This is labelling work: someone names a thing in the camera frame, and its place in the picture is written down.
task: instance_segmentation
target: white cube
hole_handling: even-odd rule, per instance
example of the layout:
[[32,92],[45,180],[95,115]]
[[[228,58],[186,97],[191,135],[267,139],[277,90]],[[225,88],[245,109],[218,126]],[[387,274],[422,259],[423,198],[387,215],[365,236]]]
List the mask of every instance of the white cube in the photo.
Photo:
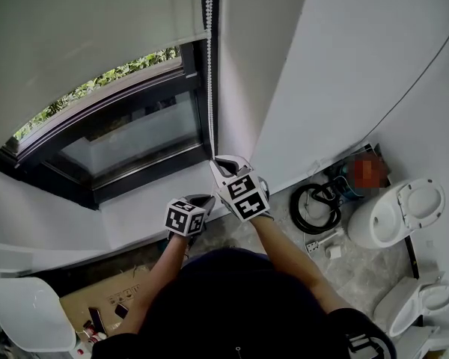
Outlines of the white cube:
[[173,233],[190,236],[201,232],[206,210],[184,200],[173,199],[166,206],[165,227]]
[[229,182],[218,190],[218,195],[241,222],[269,210],[268,200],[254,171]]

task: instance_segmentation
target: green foliage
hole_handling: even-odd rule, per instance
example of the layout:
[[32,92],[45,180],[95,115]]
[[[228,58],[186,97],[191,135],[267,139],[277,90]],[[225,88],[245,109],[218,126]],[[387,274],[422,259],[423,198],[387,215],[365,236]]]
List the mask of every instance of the green foliage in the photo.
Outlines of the green foliage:
[[72,90],[62,98],[58,99],[51,105],[43,109],[39,114],[29,120],[18,132],[13,135],[18,141],[22,140],[29,132],[38,127],[50,117],[54,116],[58,112],[62,111],[72,102],[81,99],[90,92],[101,88],[114,80],[118,80],[124,76],[128,76],[138,70],[150,67],[162,63],[163,61],[171,60],[178,56],[178,48],[167,48],[162,51],[152,53],[151,55],[140,57],[136,60],[130,61],[120,67],[116,67],[108,72],[103,73],[101,76],[96,77],[89,82],[85,82],[76,89]]

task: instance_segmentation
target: cardboard box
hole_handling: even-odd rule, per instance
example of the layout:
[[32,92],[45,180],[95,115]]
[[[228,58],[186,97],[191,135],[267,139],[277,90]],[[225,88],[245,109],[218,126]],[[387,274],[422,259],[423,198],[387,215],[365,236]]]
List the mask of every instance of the cardboard box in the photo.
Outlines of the cardboard box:
[[129,309],[140,283],[143,283],[147,274],[148,269],[139,266],[61,298],[61,306],[80,340],[84,342],[88,340],[87,335],[83,332],[83,325],[91,320],[89,307],[95,307],[99,310],[108,335],[116,329],[122,318],[114,313],[114,309],[118,304],[122,304]]

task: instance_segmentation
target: black hose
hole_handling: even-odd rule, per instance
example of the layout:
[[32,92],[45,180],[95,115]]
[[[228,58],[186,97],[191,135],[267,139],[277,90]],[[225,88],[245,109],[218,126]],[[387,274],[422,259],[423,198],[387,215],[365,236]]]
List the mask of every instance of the black hose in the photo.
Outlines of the black hose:
[[[324,185],[320,185],[318,183],[310,183],[297,188],[291,194],[290,199],[291,219],[293,220],[296,227],[298,227],[301,231],[308,234],[317,235],[324,233],[325,231],[334,229],[337,226],[337,224],[339,224],[341,220],[341,211],[339,210],[340,206],[339,196],[334,195],[328,189],[328,187],[333,184],[334,183],[332,181]],[[311,193],[311,198],[313,198],[318,202],[324,203],[330,208],[329,219],[323,226],[315,226],[313,224],[309,224],[308,222],[305,221],[305,219],[301,216],[301,213],[299,212],[299,199],[305,192],[309,190],[313,190],[313,192]],[[318,194],[321,192],[323,193],[324,197],[318,196]]]

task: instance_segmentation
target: black sleeve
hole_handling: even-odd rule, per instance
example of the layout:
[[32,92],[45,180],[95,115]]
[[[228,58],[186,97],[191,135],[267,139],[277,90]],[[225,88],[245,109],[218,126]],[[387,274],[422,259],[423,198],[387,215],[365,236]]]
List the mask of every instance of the black sleeve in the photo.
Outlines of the black sleeve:
[[136,358],[139,339],[139,336],[136,334],[120,334],[109,337],[108,339],[94,344],[91,352],[91,359]]
[[336,331],[344,336],[349,357],[396,359],[396,349],[389,337],[362,312],[352,308],[335,310],[328,315]]

